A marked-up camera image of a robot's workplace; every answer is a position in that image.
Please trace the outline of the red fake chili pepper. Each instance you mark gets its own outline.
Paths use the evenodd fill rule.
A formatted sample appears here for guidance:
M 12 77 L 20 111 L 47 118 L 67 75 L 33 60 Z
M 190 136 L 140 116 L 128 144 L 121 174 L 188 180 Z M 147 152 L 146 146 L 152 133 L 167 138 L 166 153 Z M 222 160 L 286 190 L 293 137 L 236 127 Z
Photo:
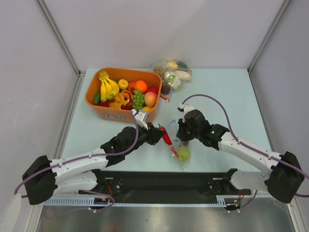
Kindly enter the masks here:
M 163 126 L 161 126 L 161 125 L 159 125 L 159 129 L 160 129 L 161 131 L 165 132 L 165 134 L 162 136 L 162 138 L 163 138 L 164 142 L 168 145 L 169 150 L 173 153 L 173 155 L 174 155 L 175 157 L 178 158 L 178 157 L 179 157 L 179 156 L 178 156 L 178 153 L 177 153 L 177 151 L 176 151 L 176 149 L 175 149 L 175 147 L 174 147 L 174 145 L 173 145 L 173 143 L 172 143 L 172 141 L 171 141 L 171 138 L 170 138 L 170 136 L 169 136 L 169 134 L 168 134 L 166 128 L 163 127 Z

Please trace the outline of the clear zip top bag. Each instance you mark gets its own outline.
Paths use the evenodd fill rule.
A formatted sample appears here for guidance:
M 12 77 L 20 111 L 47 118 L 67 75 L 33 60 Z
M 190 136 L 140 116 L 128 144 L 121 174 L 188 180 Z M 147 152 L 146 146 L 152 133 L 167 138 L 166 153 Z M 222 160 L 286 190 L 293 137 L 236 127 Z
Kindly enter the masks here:
M 191 149 L 189 146 L 189 142 L 182 142 L 176 136 L 179 127 L 175 119 L 173 119 L 170 123 L 168 123 L 165 128 L 172 142 L 172 144 L 169 145 L 169 150 L 170 150 L 169 160 L 173 164 L 177 164 L 177 166 L 182 171 L 186 171 L 188 167 L 190 166 L 190 162 L 191 162 Z

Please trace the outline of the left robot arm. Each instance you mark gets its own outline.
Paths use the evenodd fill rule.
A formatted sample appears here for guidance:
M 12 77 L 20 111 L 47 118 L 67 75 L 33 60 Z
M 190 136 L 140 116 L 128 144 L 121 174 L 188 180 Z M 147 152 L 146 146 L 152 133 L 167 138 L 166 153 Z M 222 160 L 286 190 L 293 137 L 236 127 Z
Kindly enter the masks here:
M 124 161 L 126 155 L 144 143 L 157 144 L 164 135 L 166 132 L 152 123 L 146 128 L 125 127 L 108 142 L 85 154 L 70 159 L 36 158 L 22 176 L 29 204 L 43 203 L 55 194 L 104 192 L 104 168 Z

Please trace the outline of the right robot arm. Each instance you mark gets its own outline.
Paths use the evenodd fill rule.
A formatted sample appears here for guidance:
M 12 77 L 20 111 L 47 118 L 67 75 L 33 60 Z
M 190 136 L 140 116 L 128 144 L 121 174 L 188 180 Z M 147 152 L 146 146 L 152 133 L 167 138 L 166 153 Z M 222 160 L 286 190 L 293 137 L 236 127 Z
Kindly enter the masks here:
M 267 191 L 282 203 L 292 201 L 305 179 L 293 153 L 280 154 L 248 144 L 236 137 L 232 130 L 220 124 L 210 124 L 199 110 L 190 105 L 183 105 L 178 111 L 183 116 L 178 121 L 176 136 L 182 142 L 197 139 L 206 147 L 229 153 L 258 169 L 248 173 L 238 169 L 229 170 L 227 179 L 223 181 L 226 193 L 252 189 Z

